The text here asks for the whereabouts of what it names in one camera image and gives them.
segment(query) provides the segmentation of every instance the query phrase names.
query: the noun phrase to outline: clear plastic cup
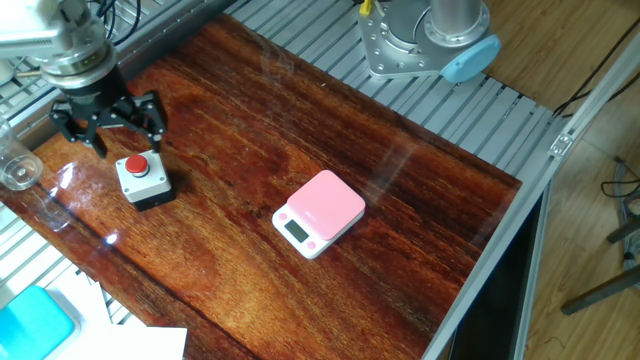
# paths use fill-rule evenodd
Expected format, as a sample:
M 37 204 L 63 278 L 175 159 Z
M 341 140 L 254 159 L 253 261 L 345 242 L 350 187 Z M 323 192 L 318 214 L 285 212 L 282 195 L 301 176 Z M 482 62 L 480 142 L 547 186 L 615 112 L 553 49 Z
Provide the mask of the clear plastic cup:
M 28 189 L 42 175 L 42 161 L 13 134 L 0 116 L 0 183 L 11 190 Z

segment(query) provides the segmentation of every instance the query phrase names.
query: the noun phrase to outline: yellow cable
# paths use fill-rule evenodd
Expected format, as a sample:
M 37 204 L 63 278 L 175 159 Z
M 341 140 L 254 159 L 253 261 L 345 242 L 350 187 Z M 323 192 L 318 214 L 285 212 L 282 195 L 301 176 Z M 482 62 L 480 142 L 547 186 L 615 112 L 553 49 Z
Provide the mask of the yellow cable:
M 360 5 L 360 14 L 369 15 L 371 13 L 371 3 L 373 0 L 364 0 L 362 5 Z

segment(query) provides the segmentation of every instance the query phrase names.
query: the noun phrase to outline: wooden floor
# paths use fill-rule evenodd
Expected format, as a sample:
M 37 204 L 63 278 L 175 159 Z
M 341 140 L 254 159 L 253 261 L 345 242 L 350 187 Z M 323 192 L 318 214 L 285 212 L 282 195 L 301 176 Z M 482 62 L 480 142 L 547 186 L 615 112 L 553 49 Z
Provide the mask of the wooden floor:
M 485 2 L 502 41 L 487 73 L 552 109 L 578 89 L 640 16 L 637 0 Z
M 568 299 L 622 272 L 617 205 L 600 192 L 613 180 L 613 156 L 640 169 L 640 84 L 607 105 L 553 184 L 527 359 L 638 359 L 640 291 L 633 288 L 571 316 Z
M 635 0 L 488 3 L 504 44 L 489 74 L 551 108 L 578 88 L 640 16 Z M 622 271 L 622 245 L 604 240 L 618 227 L 617 205 L 601 194 L 599 184 L 613 179 L 615 155 L 640 169 L 639 98 L 640 83 L 609 103 L 555 178 L 528 360 L 639 357 L 639 290 L 572 316 L 560 312 L 568 299 Z

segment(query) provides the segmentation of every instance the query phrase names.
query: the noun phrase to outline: pink digital scale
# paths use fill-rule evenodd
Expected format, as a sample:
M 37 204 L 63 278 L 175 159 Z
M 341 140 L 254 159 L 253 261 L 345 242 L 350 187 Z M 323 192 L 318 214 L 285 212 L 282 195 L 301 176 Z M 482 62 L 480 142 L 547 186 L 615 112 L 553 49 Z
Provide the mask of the pink digital scale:
M 364 200 L 323 170 L 273 214 L 273 226 L 307 259 L 320 255 L 364 215 Z

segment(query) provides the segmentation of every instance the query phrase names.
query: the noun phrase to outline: wooden tabletop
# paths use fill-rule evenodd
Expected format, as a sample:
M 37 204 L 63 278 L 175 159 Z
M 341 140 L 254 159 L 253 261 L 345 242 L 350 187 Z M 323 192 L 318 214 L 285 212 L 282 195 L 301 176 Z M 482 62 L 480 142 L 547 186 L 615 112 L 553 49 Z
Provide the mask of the wooden tabletop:
M 60 135 L 41 183 L 0 200 L 189 359 L 419 359 L 519 182 L 222 16 L 130 84 L 169 114 L 177 194 L 138 213 L 106 160 Z M 364 217 L 315 260 L 271 216 L 330 169 Z

